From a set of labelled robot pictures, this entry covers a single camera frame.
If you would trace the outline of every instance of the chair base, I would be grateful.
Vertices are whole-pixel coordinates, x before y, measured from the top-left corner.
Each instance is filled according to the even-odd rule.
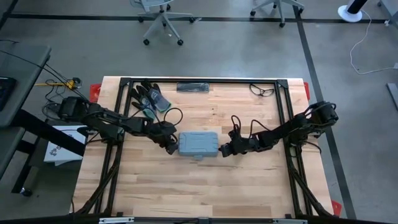
[[[183,41],[169,19],[189,17],[191,23],[195,22],[195,19],[193,18],[192,14],[177,13],[177,12],[165,12],[162,10],[157,13],[139,13],[138,16],[139,16],[139,22],[143,22],[142,17],[155,18],[155,21],[152,23],[152,25],[150,25],[149,29],[144,34],[144,44],[145,45],[149,45],[148,36],[160,25],[160,23],[164,27],[169,27],[169,29],[172,31],[174,36],[178,39],[178,41],[177,41],[178,45],[182,45]]]
[[[284,15],[282,13],[282,8],[281,8],[282,2],[290,4],[292,6],[297,6],[299,14],[301,14],[303,12],[304,8],[305,8],[305,6],[303,4],[301,4],[301,3],[297,2],[297,1],[294,1],[294,0],[265,0],[260,5],[252,8],[251,12],[250,12],[250,15],[254,16],[256,14],[256,9],[259,9],[262,6],[266,6],[266,5],[269,5],[269,4],[273,3],[274,4],[273,8],[275,9],[276,7],[278,7],[278,10],[279,10],[279,14],[280,14],[280,25],[279,26],[283,27],[283,26],[285,26],[285,17],[284,17]]]

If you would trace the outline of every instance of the floor stripe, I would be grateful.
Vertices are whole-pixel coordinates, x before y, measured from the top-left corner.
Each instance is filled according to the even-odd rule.
[[[315,97],[317,101],[323,100],[323,95],[321,91],[321,87],[319,84],[317,72],[315,71],[315,66],[312,60],[310,46],[308,45],[307,36],[305,35],[303,21],[301,19],[300,14],[298,13],[298,9],[294,7],[295,15],[297,18],[297,27],[298,32],[300,34],[301,43],[303,45],[304,56],[307,61],[308,70],[310,72],[312,86],[315,91]],[[348,184],[346,180],[346,176],[344,174],[343,166],[341,165],[340,155],[337,150],[337,145],[335,141],[335,136],[331,127],[325,130],[326,139],[328,141],[331,159],[333,161],[333,166],[335,167],[337,182],[340,188],[341,197],[343,198],[344,208],[346,210],[347,218],[356,219],[355,210],[353,201],[351,199],[351,195],[349,193]]]
[[[12,13],[12,10],[14,10],[17,3],[18,3],[18,0],[13,0],[11,2],[10,6],[8,7],[7,11],[5,13],[3,13],[2,18],[0,20],[0,30],[6,23],[7,19],[9,18],[9,15]]]
[[[83,21],[138,21],[138,16],[68,16],[68,15],[41,15],[41,14],[10,14],[13,19],[54,19],[54,20],[83,20]],[[154,18],[145,17],[145,20],[153,21]],[[188,21],[189,18],[170,19],[171,21]],[[280,18],[263,17],[201,17],[203,22],[280,22]],[[297,22],[297,19],[286,18],[286,22]],[[385,19],[373,19],[374,24],[383,24]],[[319,24],[344,24],[342,19],[302,19],[304,23]],[[363,19],[357,23],[368,24],[369,19]]]

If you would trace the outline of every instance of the gray plastic box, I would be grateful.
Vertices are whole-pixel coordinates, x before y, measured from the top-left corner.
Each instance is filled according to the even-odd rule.
[[[181,156],[193,156],[195,160],[203,157],[217,157],[218,137],[215,132],[182,132],[178,144]]]

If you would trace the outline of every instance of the white paper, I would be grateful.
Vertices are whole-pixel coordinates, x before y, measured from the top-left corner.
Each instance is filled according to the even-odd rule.
[[[77,132],[77,129],[80,127],[85,126],[54,126],[54,128],[61,131],[64,130],[63,132],[65,134],[73,137],[77,141],[80,141],[84,144],[86,141],[86,137]],[[55,165],[57,166],[65,162],[81,160],[82,158],[83,157],[79,156],[78,154],[75,154],[67,149],[57,146],[52,142],[49,142],[47,150],[45,152],[44,162],[56,162]]]

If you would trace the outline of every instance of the eyeglasses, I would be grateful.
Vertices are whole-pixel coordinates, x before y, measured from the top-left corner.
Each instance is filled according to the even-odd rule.
[[[250,84],[249,87],[250,91],[257,96],[271,96],[275,92],[274,89],[263,90],[262,88],[259,88],[254,84]]]

